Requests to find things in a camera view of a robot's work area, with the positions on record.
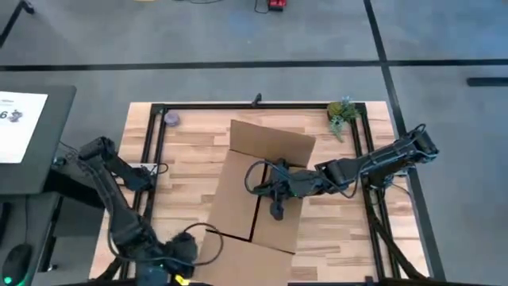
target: cable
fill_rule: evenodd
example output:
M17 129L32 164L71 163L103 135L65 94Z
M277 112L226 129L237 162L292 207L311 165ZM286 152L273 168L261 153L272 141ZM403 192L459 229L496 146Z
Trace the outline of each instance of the cable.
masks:
M157 167L160 167L160 166L166 166L166 169L162 172L157 170L157 175L164 174L165 172L169 171L169 165L167 165L166 163L160 163L157 165Z
M258 10L257 9L257 2L258 2L258 0L256 0L254 2L254 12L259 13L259 14L268 14L268 12L270 12L270 9L268 9L268 8L266 9L266 11Z
M250 167L248 167L247 169L247 172L245 173L245 178L244 178L244 185L245 185L245 189L247 189L247 191L253 195L257 195L254 193L254 191L248 186L248 178L251 176L251 172L252 170L254 169L254 167L256 167L257 165L259 164L267 164L267 165L270 165L272 168L274 168L274 170L276 170L277 172L279 172L282 176L286 177L287 179L289 179L290 177L286 174L286 172L282 171L279 169L279 167L277 167L275 164L273 164L272 162L269 162L267 160L259 160L257 161L256 163L252 164Z
M64 147L67 147L67 148L69 148L70 150L74 151L75 153L79 153L78 149L76 149L76 148L74 148L74 147L72 147L72 146L70 146L70 145L67 145L67 144L63 143L62 141L59 141L59 143L60 143L61 145L63 145Z
M391 186L398 187L399 189L403 190L407 195L411 196L411 193L409 191L407 191L404 187L401 187L397 184L392 184Z
M341 188L339 186L337 186L337 184L335 184L334 182L329 180L326 176L322 176L321 178L326 180L329 184L331 184L332 187L336 188L339 191L339 193L341 195L343 195L346 199L352 199L352 197L354 197L356 195L356 191L358 190L358 181L360 181L361 173L362 173L365 165L368 162L369 161L367 160L361 166L358 167L358 172L356 173L356 178L355 178L355 187L352 189L351 195L346 195L346 193L344 191L342 191Z
M111 241L111 231L110 231L110 227L111 227L111 217L113 217L113 215L111 214L110 216L110 223L108 225L108 248L110 249L110 252L115 256L117 257L118 259L121 259L123 261L129 261L129 262L136 262L136 263L145 263L145 262L155 262L155 261L161 261L161 260L171 260L171 261L174 261L176 263L179 263L181 265L185 265L185 266L190 266L190 267L196 267L196 266L203 266L203 265L208 265L214 261L216 261L219 256L221 255L222 253L222 250L224 249L224 238L222 236L222 233L217 229L217 227L209 224L209 223L206 223L206 222L196 222L190 226L188 226L183 232L187 232L189 229L195 227L195 226L208 226L209 228L211 228L214 233L218 234L219 236L219 239L221 240L221 244L219 245L219 250L217 251L217 254L215 254L215 256L213 258L211 258L210 260L208 261L204 261L204 262L196 262L196 263L188 263L188 262L185 262L185 261L181 261L180 259L177 259L177 258L174 258L174 257L152 257L152 258L147 258L147 259L139 259L139 258L131 258L131 257L125 257L125 256L122 256L120 253L116 252L114 249L113 249L113 243Z

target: wooden tabletop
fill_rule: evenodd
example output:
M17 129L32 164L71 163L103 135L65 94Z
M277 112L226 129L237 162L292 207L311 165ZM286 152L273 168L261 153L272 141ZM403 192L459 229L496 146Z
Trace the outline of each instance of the wooden tabletop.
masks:
M120 146L120 156L139 163L148 125L150 102L131 103ZM385 102L366 102L375 148L394 140ZM229 149L231 119L261 126L304 133L316 137L309 167L341 157L355 157L351 130L343 132L340 143L329 132L324 110L177 110L181 125L169 127L164 138L162 162L169 171L157 182L152 225L162 242L194 222L206 222L214 199L221 167ZM407 188L404 179L395 183ZM133 193L123 190L127 200ZM424 275L428 275L410 196L390 187L386 198L395 242ZM106 243L108 215L102 222L90 278L100 275L114 259ZM204 230L192 230L199 243ZM383 261L389 274L387 252ZM291 280L358 282L375 277L375 264L361 191L353 199L342 195L305 198L298 232L298 248L293 257Z

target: cardboard box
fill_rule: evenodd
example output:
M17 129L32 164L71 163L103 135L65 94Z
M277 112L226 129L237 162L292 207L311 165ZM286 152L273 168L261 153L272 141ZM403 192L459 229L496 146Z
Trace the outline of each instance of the cardboard box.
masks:
M306 168L315 138L232 120L229 140L208 218L224 234L224 249L215 262L197 267L193 280L213 286L287 285L302 200L285 201L284 220L275 221L269 211L271 199L249 194L244 178L252 164L264 159L284 158L290 165ZM263 165L254 168L249 186L261 184L269 172ZM198 261L212 258L219 245L218 235L207 231Z

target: purple object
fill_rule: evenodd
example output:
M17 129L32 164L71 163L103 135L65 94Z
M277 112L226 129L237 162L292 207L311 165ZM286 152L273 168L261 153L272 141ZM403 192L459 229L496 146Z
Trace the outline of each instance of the purple object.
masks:
M178 116L178 114L176 112L169 110L164 115L164 121L169 126L174 127L174 126L177 126L178 124L180 124L180 116Z

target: white paper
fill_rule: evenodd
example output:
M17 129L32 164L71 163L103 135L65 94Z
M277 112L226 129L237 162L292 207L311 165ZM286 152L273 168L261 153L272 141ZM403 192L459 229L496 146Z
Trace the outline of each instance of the white paper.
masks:
M21 163L48 95L0 91L0 163Z

